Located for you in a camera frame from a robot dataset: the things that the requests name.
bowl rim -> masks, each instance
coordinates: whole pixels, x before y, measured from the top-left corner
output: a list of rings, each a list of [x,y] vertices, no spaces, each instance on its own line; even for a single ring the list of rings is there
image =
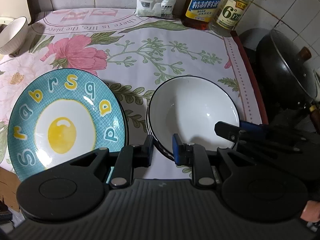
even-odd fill
[[[35,80],[37,80],[38,78],[46,75],[46,74],[49,73],[49,72],[57,71],[57,70],[60,70],[60,69],[66,69],[66,68],[57,68],[57,69],[50,70],[50,71],[48,71],[48,72],[46,72],[46,73],[38,76],[38,77],[37,77],[36,79],[34,79],[31,83],[33,83]],[[123,107],[122,107],[121,103],[119,102],[118,98],[116,97],[116,95],[113,93],[113,91],[107,86],[107,84],[106,84],[101,78],[99,78],[98,76],[93,75],[92,73],[90,73],[90,72],[88,72],[88,71],[85,71],[85,70],[82,70],[82,69],[78,69],[78,68],[67,68],[67,69],[70,69],[70,70],[76,69],[76,70],[79,70],[79,71],[83,71],[83,72],[89,73],[90,75],[94,76],[95,78],[99,79],[102,83],[104,83],[104,85],[111,91],[111,93],[113,94],[113,96],[116,98],[117,103],[119,104],[120,112],[121,112],[122,118],[123,118],[123,123],[124,123],[124,146],[126,146],[126,137],[128,137],[127,143],[129,144],[129,129],[127,130],[127,132],[126,132],[126,129],[125,129],[125,126],[127,125],[127,128],[129,128],[129,125],[128,125],[128,123],[127,123],[127,119],[126,119],[126,116],[125,116],[124,111],[122,112]],[[31,83],[22,91],[22,93],[31,85]],[[17,101],[14,103],[14,106],[13,106],[12,110],[15,108],[16,104],[18,103],[18,100],[19,100],[19,98],[22,96],[22,93],[19,95]],[[9,118],[8,128],[9,128],[9,126],[10,126],[10,122],[12,122],[12,121],[11,121],[11,115],[10,115],[10,118]],[[7,144],[8,144],[7,147],[8,147],[9,157],[10,157],[9,140],[8,140],[9,136],[10,136],[10,135],[9,135],[9,133],[8,133],[8,134],[7,134]]]
[[[18,35],[18,33],[22,30],[22,28],[23,28],[24,25],[26,24],[27,18],[26,18],[25,16],[18,17],[17,19],[14,19],[12,22],[10,22],[10,23],[7,25],[7,27],[8,27],[11,23],[13,23],[14,21],[16,21],[16,20],[18,20],[18,19],[21,19],[21,18],[24,18],[25,21],[24,21],[22,27],[20,28],[20,30],[18,30],[18,32],[17,32],[10,40],[7,41],[7,43],[5,43],[3,46],[1,46],[0,49],[2,49],[2,48],[3,48],[5,45],[7,45],[10,41],[12,41],[12,40],[15,38],[15,36]]]
[[[172,160],[174,161],[174,157],[173,157],[173,153],[168,151],[168,149],[166,147],[164,147],[161,142],[158,140],[158,138],[156,137],[153,129],[152,129],[152,126],[151,126],[151,123],[150,123],[150,106],[151,106],[151,102],[152,102],[152,99],[153,99],[153,96],[156,94],[157,90],[162,86],[164,85],[165,83],[167,83],[168,81],[170,80],[173,80],[173,79],[177,79],[177,78],[185,78],[185,77],[192,77],[192,78],[199,78],[199,79],[203,79],[203,80],[206,80],[206,81],[209,81],[210,83],[214,84],[215,86],[217,86],[219,89],[221,89],[231,100],[232,104],[234,105],[235,109],[236,109],[236,112],[237,112],[237,116],[238,116],[238,120],[239,120],[239,126],[240,126],[240,115],[239,115],[239,111],[236,107],[236,104],[234,103],[234,101],[232,100],[232,98],[230,97],[230,95],[228,95],[228,93],[223,89],[221,88],[220,86],[218,86],[216,83],[214,83],[213,81],[209,80],[209,79],[206,79],[206,78],[203,78],[203,77],[198,77],[198,76],[193,76],[193,75],[184,75],[184,76],[178,76],[178,77],[174,77],[174,78],[171,78],[171,79],[168,79],[166,80],[165,82],[163,82],[160,86],[158,86],[155,90],[155,92],[152,94],[151,98],[150,98],[150,102],[147,106],[147,111],[146,111],[146,127],[147,127],[147,131],[149,134],[151,134],[153,137],[154,137],[154,144],[157,148],[157,150],[159,152],[162,153],[162,155],[164,155],[165,157],[167,157],[169,160]]]

metal screw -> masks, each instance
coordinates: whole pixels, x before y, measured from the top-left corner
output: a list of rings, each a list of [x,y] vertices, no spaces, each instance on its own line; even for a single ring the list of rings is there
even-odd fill
[[[127,180],[125,178],[122,178],[122,177],[113,178],[111,180],[111,184],[114,185],[114,186],[122,186],[122,185],[124,185],[126,183],[127,183]]]
[[[198,182],[199,182],[200,185],[210,186],[210,185],[214,184],[214,179],[209,178],[209,177],[203,177],[203,178],[200,178],[198,180]]]

yellow letter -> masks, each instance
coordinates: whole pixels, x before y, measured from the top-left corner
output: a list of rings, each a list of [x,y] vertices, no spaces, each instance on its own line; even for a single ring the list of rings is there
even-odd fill
[[[42,92],[39,89],[36,89],[35,91],[29,91],[29,96],[31,96],[31,98],[36,101],[38,104],[40,103],[40,101],[42,100]]]
[[[66,87],[66,89],[76,90],[78,86],[76,82],[77,79],[78,77],[76,75],[73,75],[73,74],[68,75],[67,82],[64,83],[64,86]]]
[[[22,128],[18,125],[13,127],[13,137],[15,137],[16,139],[25,141],[28,139],[28,136],[24,133],[20,133],[21,130]]]
[[[104,117],[106,114],[111,113],[112,108],[110,102],[106,99],[101,100],[99,103],[99,110],[102,117]]]

blue plate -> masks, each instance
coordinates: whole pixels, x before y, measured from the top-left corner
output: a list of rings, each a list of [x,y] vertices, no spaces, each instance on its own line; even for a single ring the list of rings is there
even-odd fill
[[[8,148],[22,181],[99,147],[120,151],[124,117],[116,97],[96,76],[57,69],[20,95],[9,121]]]

cardboard box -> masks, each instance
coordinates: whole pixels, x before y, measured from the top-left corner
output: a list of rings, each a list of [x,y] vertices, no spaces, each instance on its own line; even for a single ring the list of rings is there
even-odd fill
[[[17,175],[0,167],[0,200],[8,207],[19,212],[16,198],[20,180]]]

